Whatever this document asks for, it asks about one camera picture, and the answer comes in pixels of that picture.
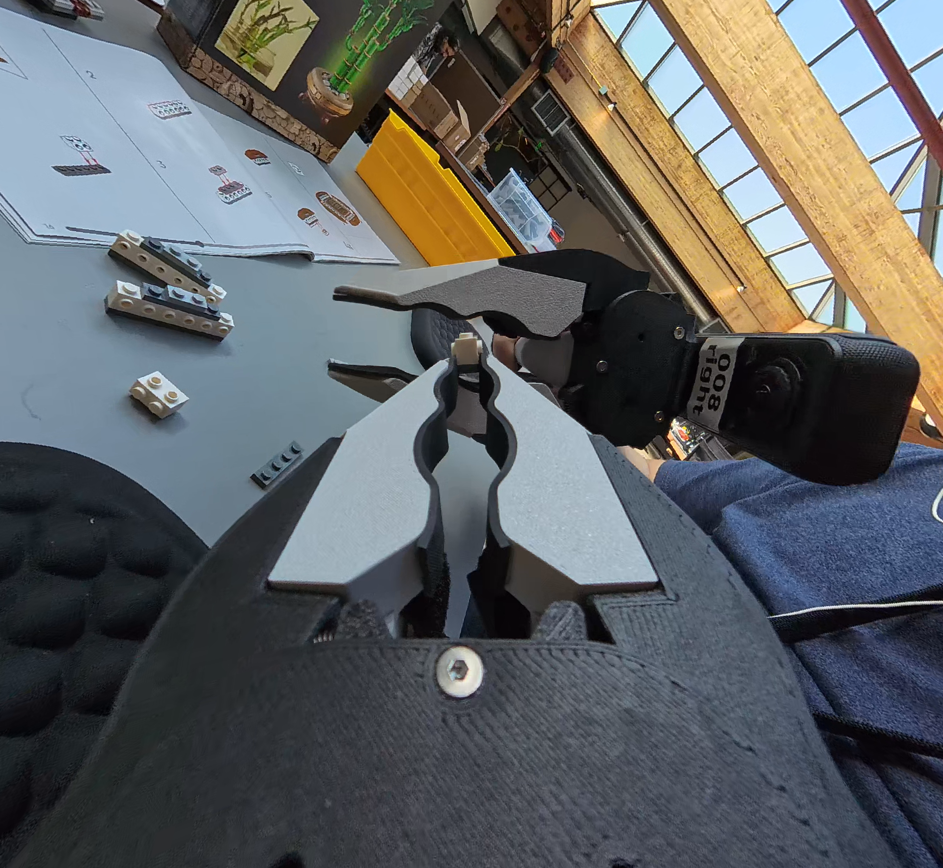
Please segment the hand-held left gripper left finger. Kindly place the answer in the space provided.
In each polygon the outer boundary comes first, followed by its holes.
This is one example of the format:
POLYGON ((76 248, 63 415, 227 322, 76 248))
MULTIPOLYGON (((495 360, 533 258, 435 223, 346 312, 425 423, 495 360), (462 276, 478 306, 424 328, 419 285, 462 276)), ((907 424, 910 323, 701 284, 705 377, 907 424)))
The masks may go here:
POLYGON ((434 473, 449 450, 452 362, 350 427, 268 576, 273 589, 369 601, 442 637, 450 571, 434 473))

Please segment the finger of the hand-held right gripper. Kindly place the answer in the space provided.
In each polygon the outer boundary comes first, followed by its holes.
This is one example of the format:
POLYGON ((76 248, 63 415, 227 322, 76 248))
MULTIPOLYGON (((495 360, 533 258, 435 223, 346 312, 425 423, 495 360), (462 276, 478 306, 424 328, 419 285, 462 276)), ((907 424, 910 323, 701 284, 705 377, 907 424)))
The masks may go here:
MULTIPOLYGON (((378 402, 383 403, 417 378, 397 367, 360 366, 330 360, 327 373, 335 381, 378 402)), ((480 402, 477 373, 457 376, 453 412, 447 420, 448 429, 475 441, 486 441, 488 415, 480 402)))
POLYGON ((499 260, 414 270, 370 269, 334 289, 333 299, 395 311, 426 308, 482 318, 506 336, 552 340, 583 314, 585 285, 499 260))

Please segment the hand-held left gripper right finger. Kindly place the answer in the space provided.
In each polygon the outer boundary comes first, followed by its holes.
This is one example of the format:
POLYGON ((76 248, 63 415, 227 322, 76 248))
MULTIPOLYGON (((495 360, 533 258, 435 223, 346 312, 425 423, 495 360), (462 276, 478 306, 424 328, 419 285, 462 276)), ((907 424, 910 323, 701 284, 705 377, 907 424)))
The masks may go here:
POLYGON ((482 630, 528 637, 558 601, 659 596, 659 577, 593 436, 495 358, 482 359, 497 466, 482 553, 482 630))

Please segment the white lego beam grey plates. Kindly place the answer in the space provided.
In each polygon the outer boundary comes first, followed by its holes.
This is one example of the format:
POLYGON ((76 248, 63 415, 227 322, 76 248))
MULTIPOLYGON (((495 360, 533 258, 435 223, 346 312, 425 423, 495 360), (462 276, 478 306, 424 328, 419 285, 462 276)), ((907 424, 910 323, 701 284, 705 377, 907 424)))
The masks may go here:
POLYGON ((213 281, 200 261, 170 242, 125 230, 112 242, 109 256, 159 285, 180 287, 203 296, 212 305, 218 306, 226 297, 226 291, 213 281))
POLYGON ((104 298, 107 313, 124 315, 222 341, 234 331, 232 316, 198 293, 168 285, 117 282, 104 298))

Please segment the person's right forearm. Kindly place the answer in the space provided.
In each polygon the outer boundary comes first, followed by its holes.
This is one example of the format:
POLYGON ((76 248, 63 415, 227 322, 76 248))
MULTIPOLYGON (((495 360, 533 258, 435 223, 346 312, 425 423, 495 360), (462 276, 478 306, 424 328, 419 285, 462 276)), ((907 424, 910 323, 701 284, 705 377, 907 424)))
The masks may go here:
POLYGON ((659 469, 666 460, 650 455, 647 450, 638 450, 628 446, 617 447, 622 457, 629 461, 650 482, 654 482, 659 469))

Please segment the dark grey lego plate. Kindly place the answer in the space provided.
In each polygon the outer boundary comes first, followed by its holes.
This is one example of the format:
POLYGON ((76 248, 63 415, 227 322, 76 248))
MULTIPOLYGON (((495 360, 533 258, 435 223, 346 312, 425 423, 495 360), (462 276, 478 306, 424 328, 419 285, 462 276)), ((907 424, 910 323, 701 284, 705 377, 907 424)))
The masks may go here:
POLYGON ((267 490, 290 472, 304 455, 303 448, 292 441, 269 461, 252 473, 250 479, 262 490, 267 490))

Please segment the lego instruction booklet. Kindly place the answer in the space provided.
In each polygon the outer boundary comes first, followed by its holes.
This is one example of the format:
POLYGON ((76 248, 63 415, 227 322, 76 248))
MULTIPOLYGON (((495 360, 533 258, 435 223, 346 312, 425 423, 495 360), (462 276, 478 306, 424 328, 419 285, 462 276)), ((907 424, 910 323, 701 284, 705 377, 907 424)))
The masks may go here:
POLYGON ((198 103, 156 58, 2 9, 2 212, 28 241, 130 230, 203 260, 396 265, 312 155, 198 103))

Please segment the black padded wrist rest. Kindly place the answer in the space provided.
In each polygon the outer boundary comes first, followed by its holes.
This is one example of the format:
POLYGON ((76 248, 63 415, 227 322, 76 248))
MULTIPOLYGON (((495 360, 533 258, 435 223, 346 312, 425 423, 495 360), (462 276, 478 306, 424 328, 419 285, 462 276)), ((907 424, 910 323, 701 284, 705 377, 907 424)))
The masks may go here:
POLYGON ((207 552, 114 468, 2 443, 2 866, 81 770, 142 644, 207 552))
POLYGON ((489 353, 487 342, 468 320, 451 318, 428 308, 417 308, 411 313, 410 341, 424 369, 443 360, 451 361, 452 345, 465 332, 482 343, 482 354, 489 353))

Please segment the clear plastic storage box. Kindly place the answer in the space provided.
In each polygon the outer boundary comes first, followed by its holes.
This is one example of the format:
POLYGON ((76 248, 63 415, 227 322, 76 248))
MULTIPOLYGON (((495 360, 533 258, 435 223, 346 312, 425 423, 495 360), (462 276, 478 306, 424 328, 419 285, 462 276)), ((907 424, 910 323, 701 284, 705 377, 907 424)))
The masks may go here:
POLYGON ((528 252, 558 248, 555 222, 513 168, 489 192, 488 200, 528 252))

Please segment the yellow plastic bin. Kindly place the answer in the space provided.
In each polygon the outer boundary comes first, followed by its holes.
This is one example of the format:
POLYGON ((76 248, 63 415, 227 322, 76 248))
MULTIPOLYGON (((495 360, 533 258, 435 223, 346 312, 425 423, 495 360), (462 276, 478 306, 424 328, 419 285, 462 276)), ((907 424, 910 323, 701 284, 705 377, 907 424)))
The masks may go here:
POLYGON ((396 113, 357 173, 430 266, 516 254, 438 153, 396 113))

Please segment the stack of cardboard boxes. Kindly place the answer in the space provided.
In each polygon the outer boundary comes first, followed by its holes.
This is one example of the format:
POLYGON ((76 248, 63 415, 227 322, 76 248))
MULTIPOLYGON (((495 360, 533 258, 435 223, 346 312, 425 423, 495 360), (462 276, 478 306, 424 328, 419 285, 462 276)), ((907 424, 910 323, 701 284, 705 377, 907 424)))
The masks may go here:
POLYGON ((482 134, 475 135, 465 107, 454 104, 435 87, 415 61, 407 64, 386 89, 395 106, 404 108, 437 141, 442 142, 468 169, 481 167, 489 150, 482 134))

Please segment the person's navy sweatshirt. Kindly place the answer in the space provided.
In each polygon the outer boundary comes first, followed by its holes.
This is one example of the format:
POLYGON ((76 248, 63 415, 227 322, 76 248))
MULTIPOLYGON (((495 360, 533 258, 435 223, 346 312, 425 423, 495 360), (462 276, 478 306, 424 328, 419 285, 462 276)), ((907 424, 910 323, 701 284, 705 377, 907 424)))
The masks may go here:
POLYGON ((881 745, 879 732, 942 737, 941 451, 902 443, 886 474, 834 487, 757 459, 665 461, 654 483, 727 557, 768 614, 933 601, 789 645, 815 716, 863 726, 824 733, 831 756, 903 866, 942 864, 941 758, 881 745))

